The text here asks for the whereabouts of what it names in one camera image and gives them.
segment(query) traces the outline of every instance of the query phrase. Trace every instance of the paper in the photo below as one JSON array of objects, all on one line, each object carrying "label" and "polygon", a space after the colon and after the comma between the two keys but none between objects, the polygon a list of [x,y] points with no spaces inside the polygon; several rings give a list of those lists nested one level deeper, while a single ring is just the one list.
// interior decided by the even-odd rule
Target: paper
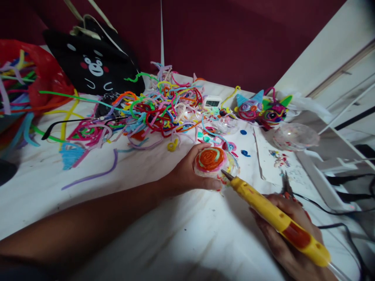
[{"label": "paper", "polygon": [[273,130],[264,132],[254,128],[258,149],[261,178],[282,188],[282,175],[287,172],[293,191],[309,198],[318,195],[309,175],[303,169],[297,156],[291,151],[282,151],[272,141]]}]

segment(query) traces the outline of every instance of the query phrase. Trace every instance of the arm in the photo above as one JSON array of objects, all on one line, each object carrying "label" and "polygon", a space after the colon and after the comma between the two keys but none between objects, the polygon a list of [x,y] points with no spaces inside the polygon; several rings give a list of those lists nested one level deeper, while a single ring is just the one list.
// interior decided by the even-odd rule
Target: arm
[{"label": "arm", "polygon": [[[314,236],[317,241],[324,244],[320,229],[307,218],[301,205],[276,194],[267,196],[267,199]],[[338,281],[328,268],[315,265],[304,254],[289,245],[254,209],[250,211],[263,232],[273,256],[294,280]]]},{"label": "arm", "polygon": [[194,158],[209,146],[193,146],[160,180],[83,202],[27,226],[0,241],[0,255],[72,269],[163,200],[194,188],[219,189],[219,181],[193,171]]}]

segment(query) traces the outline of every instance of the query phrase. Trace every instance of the red wall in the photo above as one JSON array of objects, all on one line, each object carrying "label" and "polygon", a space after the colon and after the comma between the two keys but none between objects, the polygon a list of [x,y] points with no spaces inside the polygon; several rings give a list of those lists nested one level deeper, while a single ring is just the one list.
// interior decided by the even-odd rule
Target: red wall
[{"label": "red wall", "polygon": [[[87,0],[71,0],[81,16],[101,17]],[[142,71],[155,68],[150,61],[160,61],[160,1],[95,0],[116,28],[124,42],[134,51]],[[32,44],[45,44],[41,33],[50,28],[69,33],[78,20],[63,0],[14,0],[2,3],[1,16],[7,28],[0,38],[17,39]]]},{"label": "red wall", "polygon": [[345,2],[162,1],[165,64],[253,92],[275,85]]},{"label": "red wall", "polygon": [[[181,74],[257,92],[276,84],[345,0],[162,0],[165,64]],[[81,15],[100,16],[87,0]],[[96,0],[137,55],[160,61],[159,0]],[[44,44],[41,32],[77,24],[63,0],[2,3],[0,38]]]}]

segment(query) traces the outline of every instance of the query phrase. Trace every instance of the yellow 3d pen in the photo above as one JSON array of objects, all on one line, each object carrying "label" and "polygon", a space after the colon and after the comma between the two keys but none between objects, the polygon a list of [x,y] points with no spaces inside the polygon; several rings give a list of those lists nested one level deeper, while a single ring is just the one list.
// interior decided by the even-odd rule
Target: yellow 3d pen
[{"label": "yellow 3d pen", "polygon": [[230,180],[233,189],[297,250],[304,253],[317,266],[327,267],[330,265],[331,257],[323,244],[247,182],[239,177],[233,177],[224,170],[221,171]]}]

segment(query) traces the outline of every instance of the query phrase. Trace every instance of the blue paint dot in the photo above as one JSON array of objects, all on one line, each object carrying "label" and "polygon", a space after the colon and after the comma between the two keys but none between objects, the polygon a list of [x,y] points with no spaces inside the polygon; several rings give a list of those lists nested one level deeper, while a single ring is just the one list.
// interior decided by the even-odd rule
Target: blue paint dot
[{"label": "blue paint dot", "polygon": [[251,155],[249,155],[246,150],[241,150],[241,153],[243,156],[251,157]]}]

